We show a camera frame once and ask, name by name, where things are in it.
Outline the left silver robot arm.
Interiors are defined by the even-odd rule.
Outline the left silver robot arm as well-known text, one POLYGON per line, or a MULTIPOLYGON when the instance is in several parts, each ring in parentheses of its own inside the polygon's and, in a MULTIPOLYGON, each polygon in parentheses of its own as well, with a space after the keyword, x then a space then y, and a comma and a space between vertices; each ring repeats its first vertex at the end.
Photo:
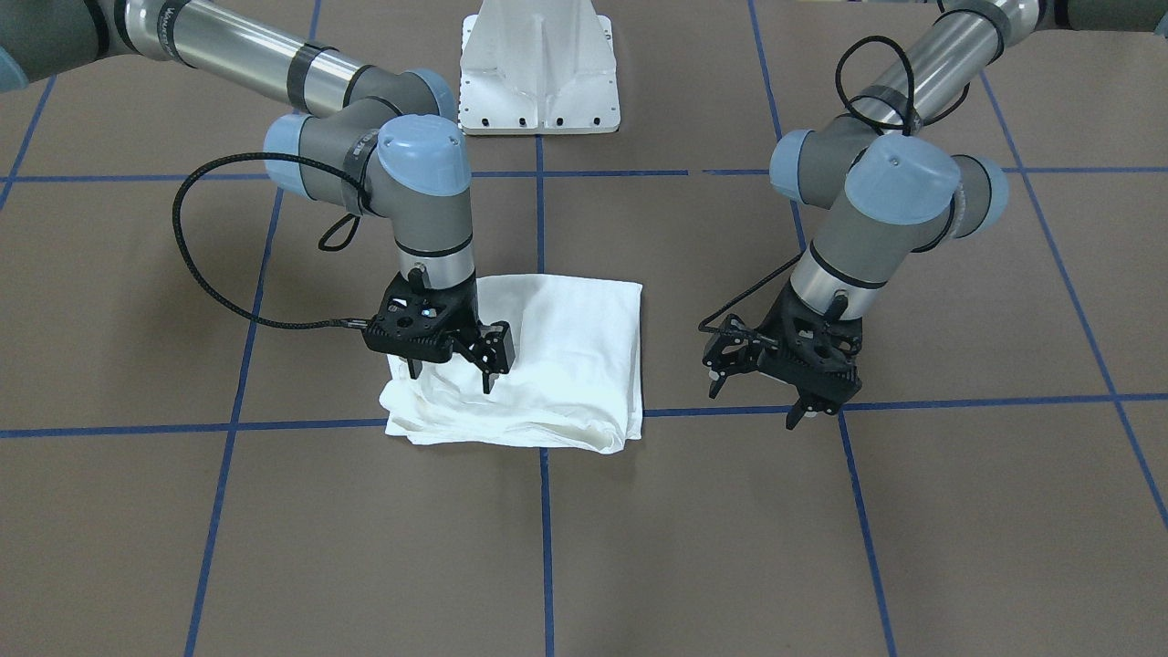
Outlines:
POLYGON ((777 141, 770 181, 794 203, 829 217, 801 254, 779 268, 790 279, 762 321, 730 305, 704 318, 704 366, 716 397, 726 380, 758 373, 791 383, 797 402, 786 428, 809 414, 835 415, 858 394, 862 320, 910 254, 987 229, 1001 217, 1009 186, 996 162, 951 155, 922 130, 952 113, 968 87, 1011 46, 1035 32, 1127 32, 1164 37, 1163 1, 943 1, 934 25, 904 48, 883 35, 896 63, 863 91, 847 94, 843 64, 834 87, 843 112, 822 130, 792 130, 777 141))

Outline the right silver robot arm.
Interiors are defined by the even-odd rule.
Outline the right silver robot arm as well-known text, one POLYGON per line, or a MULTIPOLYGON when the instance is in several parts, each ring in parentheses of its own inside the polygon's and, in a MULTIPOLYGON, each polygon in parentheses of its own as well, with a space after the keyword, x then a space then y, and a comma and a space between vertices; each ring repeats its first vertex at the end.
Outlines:
POLYGON ((451 88, 427 69, 395 74, 242 16, 213 1, 5 1, 4 91, 124 54, 171 61, 284 101, 259 152, 200 166, 172 200, 172 231, 193 279, 218 304, 259 325, 201 274, 181 224, 193 184, 230 162, 263 162, 267 179, 341 222, 391 220, 398 274, 368 319, 283 323, 285 331, 355 328, 371 352, 396 355, 412 378, 460 355, 484 390, 509 373, 505 321, 479 317, 470 199, 472 172, 451 88))

